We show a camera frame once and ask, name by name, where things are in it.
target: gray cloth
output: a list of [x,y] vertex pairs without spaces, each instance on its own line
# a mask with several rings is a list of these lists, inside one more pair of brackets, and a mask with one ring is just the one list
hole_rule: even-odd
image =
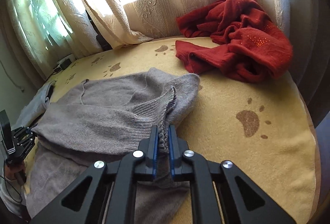
[[112,162],[136,150],[157,124],[157,178],[153,186],[138,185],[135,219],[150,223],[154,217],[156,223],[166,223],[188,190],[170,179],[167,128],[178,126],[192,110],[198,86],[195,74],[177,77],[151,68],[113,79],[86,80],[51,103],[33,129],[42,146],[26,199],[31,217],[94,161]]
[[[1,172],[1,176],[4,177],[5,173],[3,169]],[[21,199],[19,195],[21,193],[21,186],[18,184],[17,180],[8,181],[10,184],[0,178],[0,198],[10,212],[22,218],[22,205],[18,203]]]
[[45,113],[49,105],[48,93],[54,85],[55,81],[49,81],[38,90],[37,94],[33,97],[30,103],[22,109],[16,123],[13,126],[13,129],[20,126],[27,127],[40,115]]

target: black device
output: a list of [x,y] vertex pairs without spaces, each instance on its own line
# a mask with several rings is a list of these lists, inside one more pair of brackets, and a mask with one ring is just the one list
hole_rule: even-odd
[[[36,135],[29,127],[21,126],[11,130],[5,110],[0,111],[0,131],[2,136],[0,148],[5,163],[9,167],[21,164],[35,145]],[[24,185],[26,182],[24,171],[15,173],[15,177],[20,185]]]
[[62,71],[64,71],[67,67],[69,67],[71,65],[71,59],[70,58],[67,58],[65,61],[63,61],[61,64],[60,64],[60,68]]
[[[189,150],[169,126],[169,161],[172,179],[189,181],[194,224],[295,224],[274,200],[233,162],[215,163]],[[112,163],[96,161],[50,202],[30,224],[134,223],[137,181],[156,175],[158,130],[140,141],[138,150]]]

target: yellow blanket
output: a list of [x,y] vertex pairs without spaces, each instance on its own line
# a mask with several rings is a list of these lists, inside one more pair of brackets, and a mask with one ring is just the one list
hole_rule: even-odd
[[[175,57],[176,40],[218,46],[209,37],[168,38],[79,59],[52,77],[57,82],[51,102],[86,78],[121,76],[151,67],[185,74]],[[177,133],[209,160],[232,160],[298,224],[306,224],[317,192],[316,142],[289,73],[259,84],[230,80],[218,70],[202,74],[196,107]],[[28,170],[32,159],[33,153],[28,157]],[[192,223],[189,198],[172,223]]]

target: hand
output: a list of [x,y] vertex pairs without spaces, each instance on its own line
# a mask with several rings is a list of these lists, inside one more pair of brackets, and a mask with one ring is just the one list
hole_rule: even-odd
[[25,164],[24,162],[22,162],[21,164],[18,164],[18,165],[15,165],[15,166],[11,166],[11,167],[8,167],[7,164],[5,164],[5,167],[4,167],[4,174],[5,174],[5,177],[8,179],[8,180],[15,180],[16,177],[15,177],[15,173],[23,170],[25,172]]

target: red sweater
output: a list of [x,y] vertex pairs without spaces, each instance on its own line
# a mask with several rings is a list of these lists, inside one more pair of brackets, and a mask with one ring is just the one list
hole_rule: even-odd
[[243,82],[279,78],[288,69],[292,46],[256,0],[219,0],[177,18],[188,38],[210,36],[218,47],[206,48],[176,41],[176,56],[187,71],[219,68]]

